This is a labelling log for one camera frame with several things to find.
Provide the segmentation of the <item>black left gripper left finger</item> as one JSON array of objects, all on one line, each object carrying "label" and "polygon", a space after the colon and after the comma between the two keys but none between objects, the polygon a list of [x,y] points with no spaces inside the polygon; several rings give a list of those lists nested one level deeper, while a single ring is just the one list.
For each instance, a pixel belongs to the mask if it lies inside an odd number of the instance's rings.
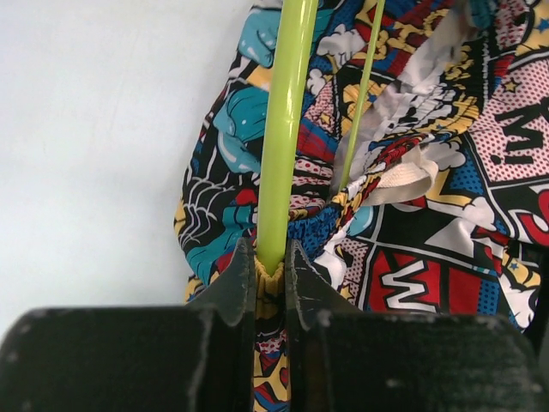
[{"label": "black left gripper left finger", "polygon": [[41,308],[1,346],[4,411],[250,411],[250,241],[183,306]]}]

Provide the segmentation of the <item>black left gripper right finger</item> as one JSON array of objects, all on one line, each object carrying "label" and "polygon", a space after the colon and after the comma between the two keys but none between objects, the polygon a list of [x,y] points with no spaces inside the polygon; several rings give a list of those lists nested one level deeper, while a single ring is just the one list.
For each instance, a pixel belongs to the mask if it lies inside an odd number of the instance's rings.
[{"label": "black left gripper right finger", "polygon": [[499,316],[363,312],[292,240],[285,257],[292,411],[545,411],[528,341]]}]

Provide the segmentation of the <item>comic print shorts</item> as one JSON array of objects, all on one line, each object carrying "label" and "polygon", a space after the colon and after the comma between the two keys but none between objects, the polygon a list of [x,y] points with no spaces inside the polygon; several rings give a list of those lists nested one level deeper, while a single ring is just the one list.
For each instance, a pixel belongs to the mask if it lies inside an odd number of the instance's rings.
[{"label": "comic print shorts", "polygon": [[[255,1],[174,217],[193,300],[256,237],[283,3]],[[365,312],[541,315],[548,274],[548,1],[318,1],[287,237]],[[283,264],[255,259],[252,411],[289,411]]]}]

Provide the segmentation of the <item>lime green hanger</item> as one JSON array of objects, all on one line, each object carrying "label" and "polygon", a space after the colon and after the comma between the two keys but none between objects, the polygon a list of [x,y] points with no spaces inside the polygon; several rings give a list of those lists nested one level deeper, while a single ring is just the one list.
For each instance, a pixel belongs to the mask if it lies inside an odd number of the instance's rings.
[{"label": "lime green hanger", "polygon": [[285,1],[274,52],[262,146],[256,256],[272,276],[285,256],[288,207],[316,1]]}]

